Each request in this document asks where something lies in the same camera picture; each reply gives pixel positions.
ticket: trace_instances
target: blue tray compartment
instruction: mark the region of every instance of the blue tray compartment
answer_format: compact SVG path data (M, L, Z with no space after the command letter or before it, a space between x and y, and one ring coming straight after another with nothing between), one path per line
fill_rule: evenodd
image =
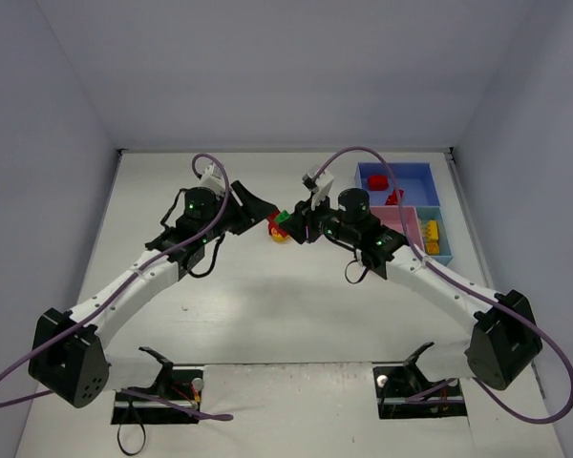
M437 221L437 229L439 230L439 255L431 256L431 258L443 265L448 265L452 260L452 251L450 250L450 243L448 243L441 210L439 207L416 207L416 213L418 214L418 219L422 224L425 224L431 219L435 219Z
M435 190L431 167L421 162L396 162L389 164L397 178L399 188L404 191L403 205L408 206L438 206L439 198ZM359 162L356 167L354 182L357 188L370 193L373 206L384 205L388 196L393 192L392 180L389 179L389 189L386 191L370 191L367 178L372 175L387 175L386 169L379 162Z

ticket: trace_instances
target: gray wall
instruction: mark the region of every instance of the gray wall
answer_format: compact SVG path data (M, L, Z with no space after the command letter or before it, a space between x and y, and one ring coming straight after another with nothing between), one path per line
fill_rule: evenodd
M494 279L519 288L573 360L573 1L539 0L456 151ZM555 412L565 372L539 370ZM573 412L557 425L573 458Z
M453 146L533 0L39 0L117 146Z
M0 370L37 317L72 306L116 167L106 131L32 0L0 0ZM25 370L0 399L33 391ZM0 458L29 406L0 410Z

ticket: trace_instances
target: yellow toy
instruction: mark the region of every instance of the yellow toy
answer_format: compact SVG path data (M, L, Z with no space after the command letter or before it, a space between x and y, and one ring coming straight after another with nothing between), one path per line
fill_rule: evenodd
M437 221L431 219L429 222L427 222L425 235L427 236L425 238L427 241L434 241L435 243L439 241L439 229L437 229Z
M425 251L427 255L438 255L439 254L439 243L436 241L427 241L424 244Z

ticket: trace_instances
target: green block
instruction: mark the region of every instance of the green block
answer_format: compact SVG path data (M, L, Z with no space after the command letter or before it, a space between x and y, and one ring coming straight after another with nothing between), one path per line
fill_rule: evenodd
M283 210L278 215L276 215L274 221L280 224L281 222L286 221L289 218L290 218L290 213L287 210Z

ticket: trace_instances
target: black cable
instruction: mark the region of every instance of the black cable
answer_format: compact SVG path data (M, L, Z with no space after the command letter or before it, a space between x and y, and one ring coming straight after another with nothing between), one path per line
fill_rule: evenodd
M351 260L348 264L346 264L346 268L344 269L344 278L346 279L346 281L350 284L358 284L361 281L363 281L365 279L365 277L367 276L367 273L370 271L369 267L366 267L365 270L363 271L363 273L361 274L361 277L359 277L359 280L357 281L352 281L351 279L348 278L348 268L354 264L355 262L358 262L358 260Z
M225 240L225 234L222 234L218 239L217 242L214 244L214 249L212 250L212 261L210 261L210 267L206 270L203 274L196 274L192 271L189 271L189 275L194 279L203 279L204 277L209 276L212 271L214 270L214 266L217 263L217 256L219 255L219 248L221 247L221 243Z
M172 206L170 208L168 208L167 213L163 216L163 218L159 222L159 224L161 224L161 226L163 226L163 229L169 229L169 226L167 225L167 220L170 218L170 216L172 215L172 212L174 212L174 209L179 204L180 195L184 194L186 192L187 192L186 188L180 188L179 189L178 193L176 194L176 197L174 198L174 202L172 203Z
M121 417L121 421L119 422L118 430L117 430L117 444L121 450L121 453L123 453L125 456L136 456L136 455L138 455L141 451L144 450L144 446L146 445L146 429L144 428L144 423L142 422L142 418L140 417L140 414L138 413L138 411L134 407L133 402L134 402L134 398L132 396L130 396L127 399L127 408L125 409L125 412L123 413L123 416ZM136 420L136 423L140 426L140 429L142 429L142 436L143 436L142 445L140 446L140 449L138 451L128 451L123 447L123 444L121 443L121 427L123 426L123 423L127 420L127 418L130 415L132 415L134 417L134 420Z
M332 238L332 237L325 236L325 238L326 238L328 241L330 241L331 243L333 243L334 245L337 245L337 246L339 246L340 248L344 248L345 250L348 250L348 251L350 251L351 253L355 253L354 248L352 248L351 246L346 245L345 243L343 243L343 242L341 242L341 241L339 241L339 240L336 240L336 239L334 239L334 238Z

